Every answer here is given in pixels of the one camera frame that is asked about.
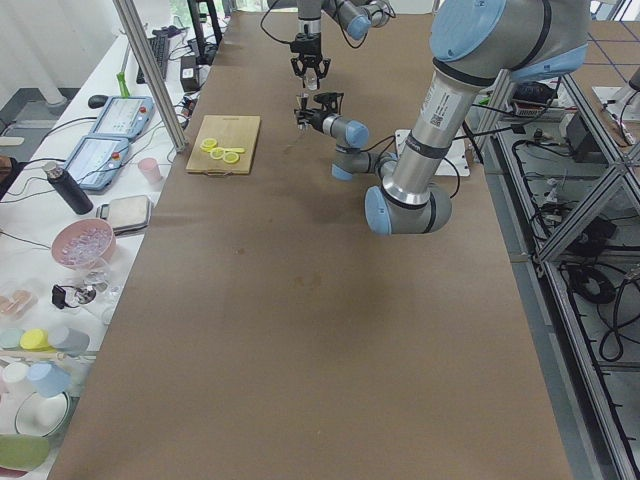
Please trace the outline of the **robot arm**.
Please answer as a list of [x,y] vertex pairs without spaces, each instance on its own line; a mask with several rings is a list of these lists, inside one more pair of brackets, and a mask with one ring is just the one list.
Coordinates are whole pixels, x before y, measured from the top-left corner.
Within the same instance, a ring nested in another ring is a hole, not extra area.
[[341,115],[336,92],[316,95],[313,109],[307,94],[299,95],[296,122],[335,139],[335,178],[380,178],[365,195],[374,233],[436,231],[450,219],[452,205],[433,177],[479,92],[503,70],[516,83],[577,70],[586,58],[590,22],[587,1],[447,1],[431,26],[434,74],[400,154],[368,147],[367,127]]
[[341,32],[356,42],[364,41],[369,30],[385,26],[395,17],[389,1],[297,1],[298,32],[290,42],[292,69],[302,85],[317,90],[329,71],[329,58],[322,53],[321,15],[325,13]]

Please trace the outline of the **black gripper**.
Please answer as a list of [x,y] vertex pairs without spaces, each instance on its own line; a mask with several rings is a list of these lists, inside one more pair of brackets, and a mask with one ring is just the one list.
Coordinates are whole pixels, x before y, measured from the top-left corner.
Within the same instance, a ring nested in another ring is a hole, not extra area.
[[322,109],[304,109],[295,110],[295,119],[299,130],[304,131],[308,126],[313,127],[317,131],[323,130],[323,124],[330,112]]
[[320,33],[298,33],[290,43],[290,51],[298,56],[290,59],[293,73],[296,77],[303,78],[302,59],[308,58],[316,62],[315,74],[317,82],[327,76],[331,59],[323,58]]

